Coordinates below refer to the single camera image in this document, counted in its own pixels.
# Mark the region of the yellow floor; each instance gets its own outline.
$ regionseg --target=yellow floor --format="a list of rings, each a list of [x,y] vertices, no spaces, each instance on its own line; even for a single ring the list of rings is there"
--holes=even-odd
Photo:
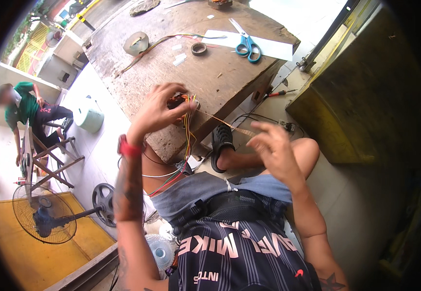
[[[71,192],[59,195],[75,214],[84,211]],[[80,218],[77,224],[76,234],[70,241],[43,243],[22,229],[11,200],[0,201],[0,249],[25,290],[50,287],[115,243],[92,218]]]

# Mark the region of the red watch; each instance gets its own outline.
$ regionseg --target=red watch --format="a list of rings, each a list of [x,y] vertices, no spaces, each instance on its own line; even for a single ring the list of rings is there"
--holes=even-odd
[[[122,156],[137,157],[142,153],[142,148],[138,146],[132,146],[126,141],[126,135],[121,135],[118,138],[118,149],[117,152]]]

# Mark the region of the gray shorts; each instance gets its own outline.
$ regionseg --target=gray shorts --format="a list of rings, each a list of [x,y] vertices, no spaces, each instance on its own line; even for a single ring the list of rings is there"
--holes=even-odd
[[[272,175],[242,178],[235,185],[207,172],[201,172],[179,180],[159,195],[151,197],[155,209],[165,220],[170,221],[181,212],[190,209],[196,201],[206,201],[214,195],[234,189],[249,190],[286,204],[291,203],[288,187]]]

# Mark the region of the person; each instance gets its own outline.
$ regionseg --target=person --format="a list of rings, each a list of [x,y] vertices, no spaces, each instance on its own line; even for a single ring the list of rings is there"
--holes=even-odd
[[[0,108],[5,109],[5,121],[15,136],[17,149],[16,166],[19,167],[21,160],[21,145],[19,139],[18,121],[33,128],[33,135],[37,137],[47,148],[64,140],[61,128],[49,136],[45,135],[43,125],[45,122],[62,118],[73,118],[73,112],[59,105],[47,103],[41,97],[39,87],[31,82],[19,82],[15,87],[11,84],[0,85]],[[36,142],[34,149],[40,153],[43,148]]]
[[[220,170],[264,165],[260,175],[233,184],[206,172],[181,174],[151,197],[179,243],[177,269],[160,280],[144,238],[143,190],[154,192],[176,167],[165,164],[144,138],[196,108],[193,102],[167,108],[169,98],[186,91],[179,83],[154,86],[126,133],[129,150],[119,146],[123,159],[113,204],[121,289],[348,290],[324,218],[306,185],[319,156],[317,143],[309,138],[290,142],[282,127],[255,121],[251,125],[261,133],[247,143],[255,153],[236,153],[229,128],[219,126],[212,133],[213,163]],[[283,232],[289,203],[304,258]]]

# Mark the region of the blue scissors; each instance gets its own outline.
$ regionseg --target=blue scissors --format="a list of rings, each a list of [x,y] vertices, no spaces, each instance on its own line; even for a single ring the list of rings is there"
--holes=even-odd
[[[229,18],[231,24],[237,29],[237,31],[241,35],[241,43],[236,47],[236,53],[242,56],[248,56],[248,61],[255,64],[257,63],[262,55],[261,48],[252,41],[252,38],[241,28],[241,26],[236,22],[233,18]],[[254,48],[259,50],[259,54],[257,58],[252,59],[251,55],[253,53]]]

